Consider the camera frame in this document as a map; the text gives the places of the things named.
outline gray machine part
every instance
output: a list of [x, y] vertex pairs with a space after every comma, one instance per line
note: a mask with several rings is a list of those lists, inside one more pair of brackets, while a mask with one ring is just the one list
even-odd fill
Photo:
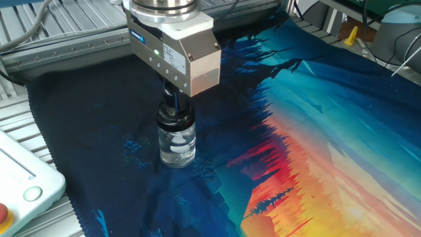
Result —
[[[202, 0], [200, 5], [204, 13], [218, 18], [226, 14], [233, 2]], [[256, 22], [275, 11], [282, 3], [284, 2], [278, 0], [240, 0], [229, 16], [214, 23], [213, 32]], [[38, 5], [34, 3], [17, 6], [17, 12], [13, 8], [0, 9], [2, 15], [4, 11], [13, 16], [0, 18], [0, 41], [8, 42], [2, 36], [19, 32], [23, 34], [25, 29], [22, 29], [19, 22], [24, 26], [31, 25], [31, 18], [27, 19], [25, 10], [32, 7], [36, 9]], [[38, 34], [42, 40], [72, 31], [75, 27], [85, 29], [86, 26], [92, 26], [92, 22], [98, 24], [96, 28], [109, 27], [109, 30], [104, 29], [104, 32], [90, 36], [74, 35], [64, 40], [51, 38], [50, 41], [41, 41], [37, 36], [33, 39], [36, 44], [31, 47], [2, 54], [1, 61], [7, 74], [30, 81], [46, 72], [72, 70], [132, 54], [128, 29], [124, 26], [114, 29], [116, 24], [127, 21], [121, 6], [111, 5], [109, 0], [53, 0], [49, 9], [43, 19], [43, 28]]]
[[188, 96], [219, 84], [221, 50], [212, 30], [174, 40], [126, 14], [133, 52]]
[[[371, 51], [380, 60], [388, 62], [395, 52], [395, 40], [410, 30], [419, 27], [421, 27], [421, 24], [382, 23], [371, 46]], [[421, 39], [419, 37], [416, 38], [420, 34], [421, 28], [400, 37], [396, 42], [396, 54], [390, 61], [390, 64], [401, 65], [408, 59], [421, 46]], [[413, 57], [407, 65], [421, 74], [421, 54]]]

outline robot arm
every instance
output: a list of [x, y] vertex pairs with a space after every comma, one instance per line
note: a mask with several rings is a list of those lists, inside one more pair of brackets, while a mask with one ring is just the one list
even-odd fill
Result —
[[134, 53], [188, 96], [219, 83], [213, 18], [198, 0], [124, 1]]

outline clear glass jar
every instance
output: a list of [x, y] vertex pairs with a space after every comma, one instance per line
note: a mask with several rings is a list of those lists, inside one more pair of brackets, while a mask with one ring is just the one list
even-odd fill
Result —
[[169, 132], [158, 127], [161, 160], [172, 168], [183, 168], [193, 162], [196, 154], [196, 126]]

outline colorful cloth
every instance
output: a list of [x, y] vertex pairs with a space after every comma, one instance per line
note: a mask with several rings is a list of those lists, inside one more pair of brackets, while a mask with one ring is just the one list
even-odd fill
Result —
[[421, 236], [421, 88], [279, 12], [217, 35], [197, 157], [159, 159], [135, 56], [41, 76], [30, 105], [87, 237]]

